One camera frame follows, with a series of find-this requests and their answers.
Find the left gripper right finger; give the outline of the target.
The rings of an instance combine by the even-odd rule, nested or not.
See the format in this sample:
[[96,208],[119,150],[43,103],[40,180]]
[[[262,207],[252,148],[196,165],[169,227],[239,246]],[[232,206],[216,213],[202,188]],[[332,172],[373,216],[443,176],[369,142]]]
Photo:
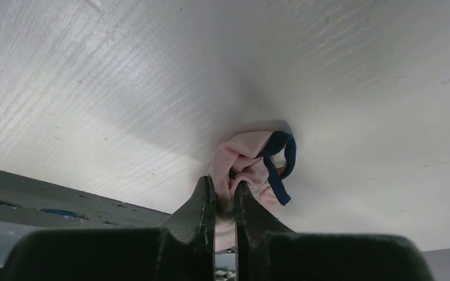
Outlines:
[[237,280],[433,280],[407,238],[297,233],[241,182],[234,194]]

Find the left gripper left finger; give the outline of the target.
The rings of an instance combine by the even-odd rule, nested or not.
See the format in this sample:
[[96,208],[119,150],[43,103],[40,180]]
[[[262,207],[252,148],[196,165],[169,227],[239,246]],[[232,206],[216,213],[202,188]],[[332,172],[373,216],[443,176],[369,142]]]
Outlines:
[[214,280],[216,194],[201,177],[155,228],[52,229],[23,237],[0,280]]

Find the pink underwear navy trim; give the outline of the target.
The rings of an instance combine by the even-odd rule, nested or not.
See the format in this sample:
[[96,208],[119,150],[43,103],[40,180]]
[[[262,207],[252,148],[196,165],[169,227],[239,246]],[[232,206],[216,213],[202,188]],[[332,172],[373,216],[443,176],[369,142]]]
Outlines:
[[296,142],[285,120],[258,121],[216,149],[209,166],[217,197],[214,249],[235,246],[234,194],[245,183],[253,197],[275,215],[291,201],[283,184],[296,162]]

